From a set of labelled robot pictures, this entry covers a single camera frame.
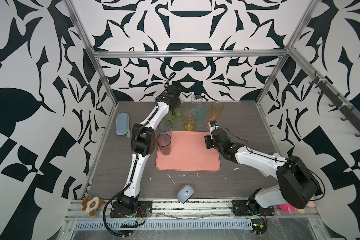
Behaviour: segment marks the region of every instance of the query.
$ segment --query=pink tray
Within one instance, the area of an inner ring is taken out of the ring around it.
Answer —
[[[219,152],[205,147],[204,136],[209,132],[172,131],[171,153],[164,156],[157,150],[159,170],[211,171],[220,169]]]

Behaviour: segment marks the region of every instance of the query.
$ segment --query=gray computer mouse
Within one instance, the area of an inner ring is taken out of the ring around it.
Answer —
[[[183,204],[187,202],[194,193],[195,190],[193,189],[193,187],[191,187],[190,185],[185,185],[178,191],[177,199]]]

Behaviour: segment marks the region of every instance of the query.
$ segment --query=wooden tabletop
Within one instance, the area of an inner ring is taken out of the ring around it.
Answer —
[[[203,103],[210,108],[211,102]],[[101,153],[90,194],[109,199],[118,193],[127,181],[132,152],[130,138],[118,136],[115,131],[116,116],[129,114],[130,129],[142,122],[154,108],[153,102],[119,102],[108,138]],[[185,116],[191,115],[190,103],[185,105]],[[227,127],[236,136],[248,140],[248,147],[267,154],[275,152],[259,111],[252,101],[225,102],[220,117],[220,127]],[[174,131],[184,131],[182,121],[173,124]],[[206,132],[206,124],[196,124],[195,131]],[[242,142],[228,134],[232,142]],[[196,193],[192,198],[239,198],[262,187],[274,186],[277,180],[264,177],[259,170],[225,160],[220,155],[220,170],[217,172],[165,171],[156,168],[157,149],[150,155],[140,184],[140,199],[176,199],[178,190],[186,184]]]

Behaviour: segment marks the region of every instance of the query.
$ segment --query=blue case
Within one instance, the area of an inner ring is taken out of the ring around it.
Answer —
[[[120,113],[116,118],[116,134],[124,135],[129,131],[128,113]]]

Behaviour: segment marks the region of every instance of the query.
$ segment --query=gray table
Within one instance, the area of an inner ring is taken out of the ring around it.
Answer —
[[[155,103],[120,102],[110,133],[103,148],[94,175],[90,194],[109,199],[125,185],[132,161],[130,138],[115,132],[116,116],[129,114],[129,124],[142,122],[154,108]],[[191,115],[190,103],[186,103],[185,116]],[[236,136],[249,141],[248,147],[273,154],[275,152],[258,109],[252,101],[224,103],[219,126],[227,127]],[[182,121],[175,122],[174,131],[184,131]],[[195,131],[206,132],[205,124],[197,124]],[[242,142],[227,133],[232,142]],[[157,149],[149,157],[140,185],[140,199],[175,199],[180,187],[191,185],[196,193],[192,198],[248,197],[262,187],[277,184],[273,177],[264,177],[257,169],[225,160],[220,155],[220,170],[217,172],[164,171],[156,168]]]

